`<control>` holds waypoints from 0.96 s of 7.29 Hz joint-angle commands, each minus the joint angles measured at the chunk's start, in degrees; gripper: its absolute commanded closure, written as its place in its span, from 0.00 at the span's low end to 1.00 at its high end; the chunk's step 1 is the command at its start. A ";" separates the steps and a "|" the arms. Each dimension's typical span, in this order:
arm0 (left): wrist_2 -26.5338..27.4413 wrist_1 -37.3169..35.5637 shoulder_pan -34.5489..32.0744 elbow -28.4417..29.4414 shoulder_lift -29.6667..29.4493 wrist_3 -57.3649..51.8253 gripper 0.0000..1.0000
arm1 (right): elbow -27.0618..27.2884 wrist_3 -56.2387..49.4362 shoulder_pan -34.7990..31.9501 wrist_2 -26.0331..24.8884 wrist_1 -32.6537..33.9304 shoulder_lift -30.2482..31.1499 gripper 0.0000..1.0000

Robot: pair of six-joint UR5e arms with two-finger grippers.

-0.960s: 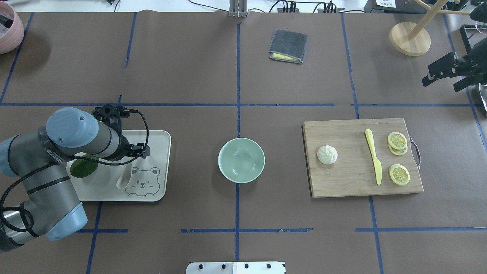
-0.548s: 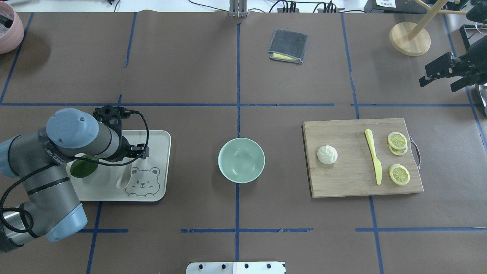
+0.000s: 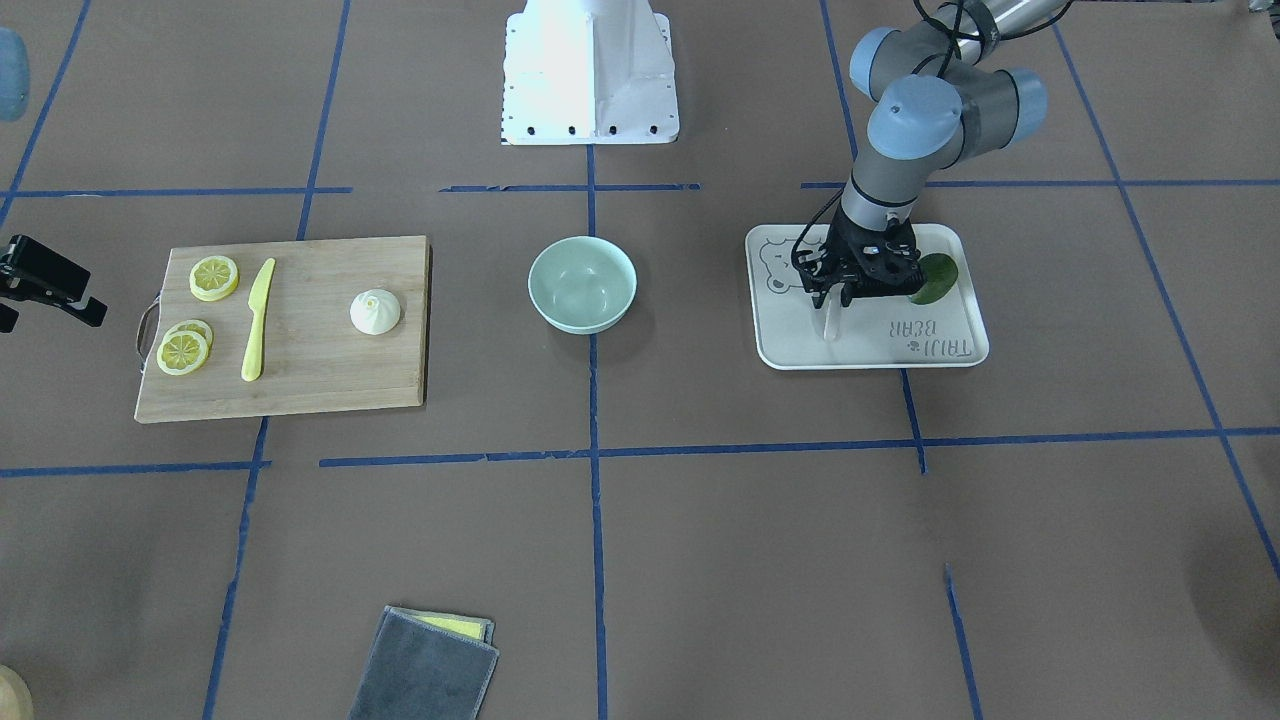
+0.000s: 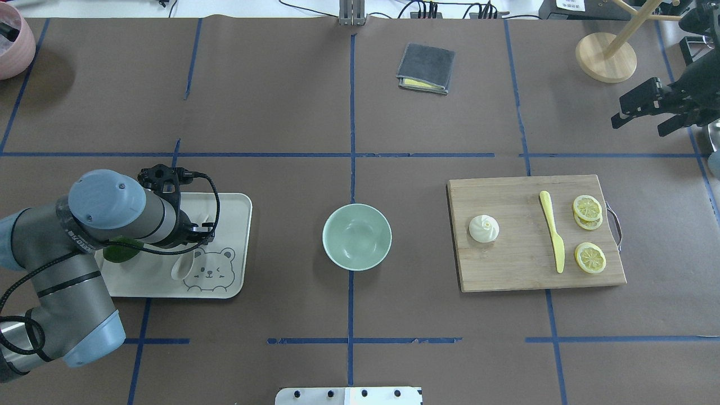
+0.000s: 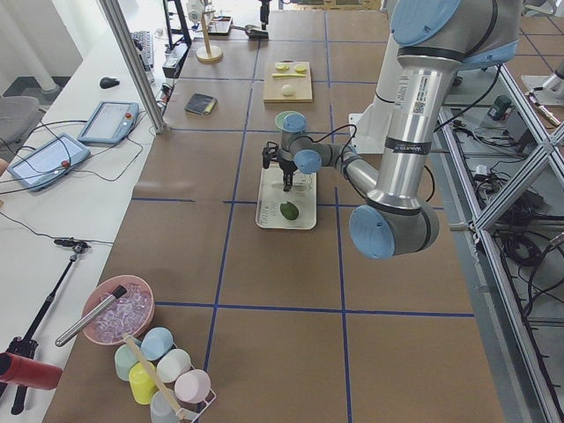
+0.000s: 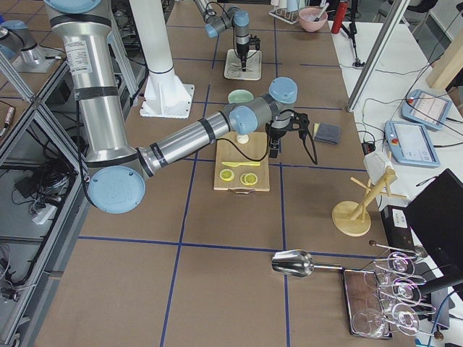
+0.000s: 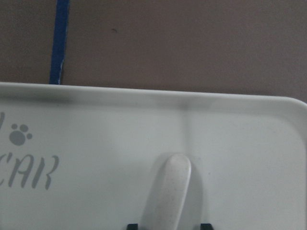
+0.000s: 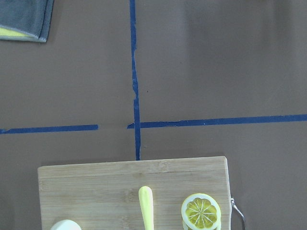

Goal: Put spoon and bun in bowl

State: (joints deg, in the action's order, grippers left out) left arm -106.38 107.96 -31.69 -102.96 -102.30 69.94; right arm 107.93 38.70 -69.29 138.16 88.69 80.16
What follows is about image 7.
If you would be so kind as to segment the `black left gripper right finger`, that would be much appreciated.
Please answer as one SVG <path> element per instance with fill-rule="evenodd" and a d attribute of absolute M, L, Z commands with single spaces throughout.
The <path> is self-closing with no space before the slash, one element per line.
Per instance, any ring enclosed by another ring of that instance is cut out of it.
<path fill-rule="evenodd" d="M 201 223 L 200 230 L 213 230 L 213 226 L 210 223 Z"/>

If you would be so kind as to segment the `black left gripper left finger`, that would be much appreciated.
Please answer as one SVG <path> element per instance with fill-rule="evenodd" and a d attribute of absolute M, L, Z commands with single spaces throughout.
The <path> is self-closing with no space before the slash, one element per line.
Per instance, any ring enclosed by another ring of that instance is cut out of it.
<path fill-rule="evenodd" d="M 137 223 L 128 224 L 126 230 L 138 230 L 139 225 Z"/>

